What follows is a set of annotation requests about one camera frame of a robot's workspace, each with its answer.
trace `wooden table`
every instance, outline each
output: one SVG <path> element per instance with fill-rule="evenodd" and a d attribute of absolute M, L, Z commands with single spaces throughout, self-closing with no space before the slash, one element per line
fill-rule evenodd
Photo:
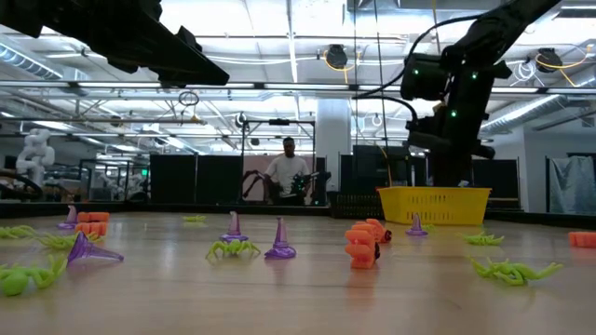
<path fill-rule="evenodd" d="M 52 287 L 0 296 L 2 334 L 593 334 L 596 250 L 570 249 L 565 229 L 487 222 L 505 235 L 499 247 L 472 247 L 438 227 L 427 238 L 389 224 L 390 245 L 372 270 L 352 271 L 344 231 L 352 221 L 287 217 L 298 256 L 263 255 L 214 263 L 204 257 L 229 216 L 209 215 L 208 227 L 182 214 L 114 214 L 104 247 L 123 263 L 78 260 Z M 50 230 L 63 218 L 0 221 Z M 276 233 L 270 216 L 241 216 L 242 232 L 265 252 Z M 511 288 L 480 278 L 467 255 L 506 257 L 559 273 Z M 0 263 L 43 260 L 32 241 L 0 241 Z"/>

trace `man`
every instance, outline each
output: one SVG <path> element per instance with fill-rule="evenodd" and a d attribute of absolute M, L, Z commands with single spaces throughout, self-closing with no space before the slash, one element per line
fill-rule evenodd
<path fill-rule="evenodd" d="M 296 157 L 294 149 L 296 148 L 293 138 L 286 138 L 283 141 L 284 155 L 277 157 L 271 162 L 267 171 L 264 173 L 265 177 L 265 192 L 271 188 L 272 185 L 278 185 L 279 198 L 275 201 L 275 205 L 282 206 L 304 206 L 305 197 L 310 188 L 308 183 L 300 194 L 291 193 L 291 185 L 295 175 L 304 176 L 310 174 L 308 166 L 304 159 Z M 276 177 L 278 182 L 273 182 L 272 177 Z"/>

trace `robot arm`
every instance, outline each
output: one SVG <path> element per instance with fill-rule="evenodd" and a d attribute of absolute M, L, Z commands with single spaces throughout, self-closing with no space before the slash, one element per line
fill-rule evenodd
<path fill-rule="evenodd" d="M 445 101 L 431 117 L 408 123 L 408 143 L 430 150 L 435 186 L 456 186 L 471 156 L 492 159 L 494 149 L 478 140 L 496 78 L 509 78 L 504 61 L 494 64 L 525 28 L 560 0 L 513 0 L 481 15 L 441 56 L 412 54 L 405 65 L 401 96 Z"/>

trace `white column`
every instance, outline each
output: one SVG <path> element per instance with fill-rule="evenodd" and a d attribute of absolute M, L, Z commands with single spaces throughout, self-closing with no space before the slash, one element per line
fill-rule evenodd
<path fill-rule="evenodd" d="M 351 112 L 348 100 L 318 100 L 317 108 L 317 157 L 327 158 L 327 170 L 332 178 L 327 191 L 339 191 L 339 156 L 350 154 Z"/>

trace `purple plastic cone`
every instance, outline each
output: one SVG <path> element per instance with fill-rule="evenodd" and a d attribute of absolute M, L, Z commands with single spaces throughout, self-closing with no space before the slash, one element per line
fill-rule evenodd
<path fill-rule="evenodd" d="M 73 248 L 71 249 L 71 253 L 68 254 L 68 264 L 70 264 L 72 261 L 76 259 L 87 257 L 98 257 L 119 261 L 124 260 L 124 256 L 120 255 L 119 253 L 96 247 L 95 245 L 90 243 L 89 240 L 87 240 L 85 234 L 80 232 L 76 236 L 76 240 L 74 242 Z"/>
<path fill-rule="evenodd" d="M 74 229 L 78 224 L 78 218 L 76 216 L 76 208 L 73 205 L 68 206 L 68 216 L 66 217 L 66 221 L 63 223 L 58 223 L 58 228 L 60 229 Z"/>
<path fill-rule="evenodd" d="M 413 220 L 412 220 L 412 228 L 408 229 L 406 231 L 407 235 L 410 236 L 424 236 L 424 235 L 428 235 L 427 232 L 425 232 L 424 230 L 422 230 L 422 224 L 420 223 L 420 216 L 418 216 L 418 213 L 414 213 L 413 214 Z"/>
<path fill-rule="evenodd" d="M 248 240 L 248 236 L 240 233 L 240 219 L 238 218 L 238 214 L 235 211 L 231 211 L 230 215 L 232 215 L 232 220 L 230 221 L 230 226 L 227 228 L 227 234 L 221 235 L 220 239 L 226 243 L 230 243 L 235 239 L 240 241 Z"/>
<path fill-rule="evenodd" d="M 266 258 L 289 259 L 296 257 L 296 249 L 288 244 L 288 235 L 286 234 L 286 223 L 278 217 L 278 233 L 273 247 L 267 251 Z"/>

